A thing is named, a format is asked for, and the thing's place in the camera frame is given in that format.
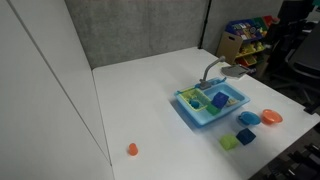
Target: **white wall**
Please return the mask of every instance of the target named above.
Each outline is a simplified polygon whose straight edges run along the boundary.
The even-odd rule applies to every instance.
[[[0,27],[0,179],[112,180],[108,160],[5,0]]]
[[[108,157],[92,72],[64,0],[9,0]]]

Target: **orange object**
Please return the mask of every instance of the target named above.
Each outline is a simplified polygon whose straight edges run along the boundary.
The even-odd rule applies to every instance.
[[[273,111],[271,109],[265,109],[262,112],[262,122],[264,124],[273,124],[273,123],[280,123],[282,122],[282,117],[279,113],[276,111]]]
[[[129,145],[129,149],[128,149],[128,153],[131,155],[131,156],[135,156],[138,154],[138,148],[137,148],[137,145],[135,143],[131,143]]]

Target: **white table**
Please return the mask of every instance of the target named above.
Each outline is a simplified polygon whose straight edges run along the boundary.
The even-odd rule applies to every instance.
[[[190,48],[93,71],[116,180],[247,179],[319,122],[318,115],[305,113],[303,106],[244,76],[227,82],[251,101],[195,128],[181,117],[173,93],[198,83],[216,59]],[[226,65],[213,67],[208,79],[221,77],[219,69]],[[284,121],[250,127],[257,136],[252,143],[223,150],[219,138],[244,129],[236,117],[243,111],[260,114],[265,108],[278,111]],[[135,157],[126,152],[132,142],[139,148]]]

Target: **green square block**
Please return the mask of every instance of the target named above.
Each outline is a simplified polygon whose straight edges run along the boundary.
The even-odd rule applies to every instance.
[[[237,147],[239,141],[236,136],[232,134],[226,134],[220,138],[220,144],[224,150],[230,150]]]
[[[212,104],[207,105],[207,111],[213,116],[217,115],[221,110],[213,106]]]

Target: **blue cube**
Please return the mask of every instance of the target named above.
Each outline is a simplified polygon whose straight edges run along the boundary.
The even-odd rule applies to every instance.
[[[243,145],[247,145],[256,138],[256,135],[248,128],[245,128],[244,130],[241,130],[236,137]]]
[[[212,99],[211,104],[218,109],[222,109],[228,102],[229,96],[218,92]]]

